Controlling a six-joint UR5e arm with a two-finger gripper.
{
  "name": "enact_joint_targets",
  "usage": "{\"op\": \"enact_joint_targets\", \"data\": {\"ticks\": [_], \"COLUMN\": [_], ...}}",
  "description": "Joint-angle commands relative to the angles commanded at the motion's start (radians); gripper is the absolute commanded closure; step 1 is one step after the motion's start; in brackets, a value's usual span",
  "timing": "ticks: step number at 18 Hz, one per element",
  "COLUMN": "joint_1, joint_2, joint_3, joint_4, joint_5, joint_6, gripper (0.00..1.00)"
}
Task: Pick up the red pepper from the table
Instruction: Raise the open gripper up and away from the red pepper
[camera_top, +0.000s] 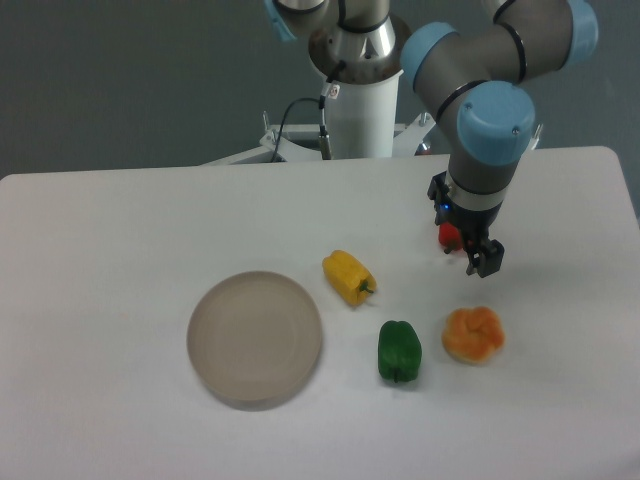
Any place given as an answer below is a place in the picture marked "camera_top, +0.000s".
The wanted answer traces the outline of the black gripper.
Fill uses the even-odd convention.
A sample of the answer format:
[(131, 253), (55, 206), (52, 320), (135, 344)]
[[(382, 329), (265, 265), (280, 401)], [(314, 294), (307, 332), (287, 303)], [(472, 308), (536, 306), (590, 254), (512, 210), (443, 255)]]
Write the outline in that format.
[(488, 239), (490, 225), (497, 218), (500, 205), (489, 210), (474, 211), (454, 204), (448, 198), (449, 186), (446, 172), (435, 175), (427, 190), (428, 198), (434, 202), (435, 223), (448, 222), (460, 232), (463, 248), (468, 257), (466, 273), (486, 278), (497, 273), (502, 265), (504, 246), (498, 240)]

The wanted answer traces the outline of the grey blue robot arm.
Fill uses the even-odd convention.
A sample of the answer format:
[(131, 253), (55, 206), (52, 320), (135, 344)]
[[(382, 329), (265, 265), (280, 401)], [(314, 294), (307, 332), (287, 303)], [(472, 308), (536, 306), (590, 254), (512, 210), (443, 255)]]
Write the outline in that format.
[(447, 169), (428, 196), (437, 224), (461, 234), (469, 274), (497, 272), (503, 246), (489, 236), (535, 128), (524, 81), (588, 59), (599, 37), (585, 1), (488, 1), (491, 26), (466, 39), (445, 22), (410, 29), (386, 1), (268, 1), (283, 40), (306, 37), (324, 84), (325, 158), (392, 152), (398, 85), (406, 81), (448, 139)]

